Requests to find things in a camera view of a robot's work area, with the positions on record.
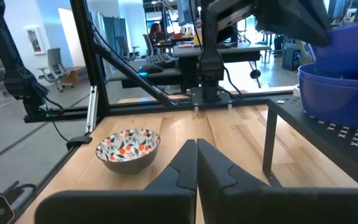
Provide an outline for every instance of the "woman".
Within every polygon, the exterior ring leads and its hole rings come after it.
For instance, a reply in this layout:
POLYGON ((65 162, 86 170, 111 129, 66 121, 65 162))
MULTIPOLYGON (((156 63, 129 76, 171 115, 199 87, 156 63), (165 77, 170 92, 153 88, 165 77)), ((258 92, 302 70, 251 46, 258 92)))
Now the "woman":
POLYGON ((150 29, 149 39, 153 44, 158 43, 160 40, 165 40, 165 34, 161 31, 161 26, 154 23, 150 29))

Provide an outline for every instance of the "computer monitor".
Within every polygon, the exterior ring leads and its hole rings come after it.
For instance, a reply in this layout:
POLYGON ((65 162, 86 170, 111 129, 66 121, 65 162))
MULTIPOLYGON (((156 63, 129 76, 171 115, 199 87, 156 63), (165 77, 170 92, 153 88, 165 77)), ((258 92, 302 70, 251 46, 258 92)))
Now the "computer monitor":
POLYGON ((191 18, 190 3, 191 9, 193 10, 193 17, 196 18, 196 0, 177 0, 179 26, 186 25, 193 21, 191 18))

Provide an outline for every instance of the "blue bowl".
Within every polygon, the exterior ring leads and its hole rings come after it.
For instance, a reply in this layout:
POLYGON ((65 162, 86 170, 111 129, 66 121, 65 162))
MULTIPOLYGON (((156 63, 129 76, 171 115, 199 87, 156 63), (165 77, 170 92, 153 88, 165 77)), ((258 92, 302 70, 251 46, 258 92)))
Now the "blue bowl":
POLYGON ((302 78, 307 78, 309 80, 325 83, 330 85, 339 85, 339 86, 348 86, 348 87, 358 87, 358 73, 345 73, 345 74, 316 74, 316 65, 308 64, 302 65, 298 69, 298 76, 302 78))
POLYGON ((325 122, 358 128, 358 87, 298 78, 302 106, 308 114, 325 122))
POLYGON ((329 32, 331 44, 312 46, 319 72, 358 72, 358 22, 329 32))

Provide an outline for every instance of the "floor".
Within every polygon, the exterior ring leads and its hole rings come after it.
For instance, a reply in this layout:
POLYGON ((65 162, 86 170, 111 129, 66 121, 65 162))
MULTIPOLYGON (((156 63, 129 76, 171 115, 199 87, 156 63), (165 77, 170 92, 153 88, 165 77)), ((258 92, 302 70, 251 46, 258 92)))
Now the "floor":
MULTIPOLYGON (((271 56, 267 63, 258 62, 258 69, 262 71, 260 82, 264 88, 297 83, 296 72, 283 70, 280 60, 271 56)), ((247 62, 229 63, 226 66, 239 89, 258 89, 255 80, 249 77, 251 68, 247 62)), ((234 90, 227 79, 220 85, 234 90)), ((123 98, 148 96, 140 88, 122 89, 119 82, 110 82, 106 86, 110 103, 123 98)), ((89 87, 89 83, 83 82, 72 89, 65 89, 63 93, 51 88, 49 97, 64 107, 86 106, 89 87)), ((25 124, 24 115, 21 101, 11 96, 0 96, 0 192, 16 180, 22 184, 38 183, 66 153, 65 142, 51 123, 25 124)), ((85 132, 84 120, 57 122, 57 126, 68 139, 85 132)))
MULTIPOLYGON (((37 205, 62 190, 140 190, 146 187, 175 156, 187 139, 203 138, 238 166, 268 183, 262 172, 267 106, 232 110, 176 111, 159 114, 107 117, 66 163, 18 223, 31 224, 37 205), (161 143, 153 163, 136 175, 111 172, 94 156, 100 141, 112 133, 144 128, 159 133, 161 143)), ((358 184, 282 119, 278 119, 273 166, 284 187, 347 187, 358 184)), ((204 223, 200 200, 196 223, 204 223)))

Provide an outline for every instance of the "gray floor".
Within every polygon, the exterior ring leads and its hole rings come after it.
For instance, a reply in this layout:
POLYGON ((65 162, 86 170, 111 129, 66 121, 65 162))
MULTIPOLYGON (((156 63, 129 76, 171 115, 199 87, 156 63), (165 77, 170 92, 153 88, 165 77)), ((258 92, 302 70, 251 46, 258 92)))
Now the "gray floor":
MULTIPOLYGON (((261 79, 270 86, 294 85, 296 73, 267 72, 277 70, 278 63, 259 63, 262 72, 269 73, 261 79)), ((107 84, 110 103, 122 98, 145 97, 148 94, 140 88, 122 89, 120 82, 107 84)), ((67 88, 63 93, 51 89, 48 95, 64 107, 88 105, 89 83, 84 82, 75 88, 67 88)), ((25 124, 25 111, 21 101, 10 96, 0 96, 0 192, 14 181, 22 184, 37 184, 66 153, 65 142, 57 134, 51 123, 25 124)), ((85 132, 85 121, 57 122, 66 138, 81 136, 85 132)))

